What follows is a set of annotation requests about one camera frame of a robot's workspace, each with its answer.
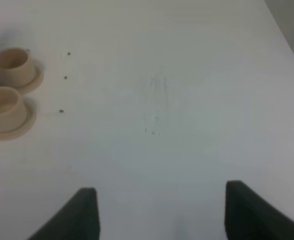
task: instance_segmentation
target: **cup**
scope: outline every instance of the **cup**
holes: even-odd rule
[[[20,93],[10,87],[0,87],[0,133],[19,129],[27,117],[27,109]]]
[[[14,47],[0,52],[0,86],[25,94],[37,88],[41,81],[41,71],[25,49]]]

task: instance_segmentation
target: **beige cup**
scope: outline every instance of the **beige cup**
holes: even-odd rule
[[[27,119],[27,109],[18,91],[0,87],[0,133],[21,127]]]
[[[0,52],[0,86],[21,88],[36,78],[36,68],[29,53],[22,48]]]

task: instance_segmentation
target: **white table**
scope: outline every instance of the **white table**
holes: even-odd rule
[[[262,0],[0,0],[11,46],[45,79],[0,142],[0,240],[81,187],[102,240],[225,240],[227,180],[294,219],[294,55]]]

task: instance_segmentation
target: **table surface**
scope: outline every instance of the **table surface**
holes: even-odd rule
[[[0,142],[0,240],[81,187],[102,240],[225,240],[227,180],[294,219],[294,55],[262,0],[0,0],[12,46],[45,78]]]

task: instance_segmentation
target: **black plastic part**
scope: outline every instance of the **black plastic part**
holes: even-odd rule
[[[225,227],[229,240],[294,240],[294,221],[241,181],[229,181]]]
[[[83,188],[29,240],[98,240],[99,235],[96,190]]]

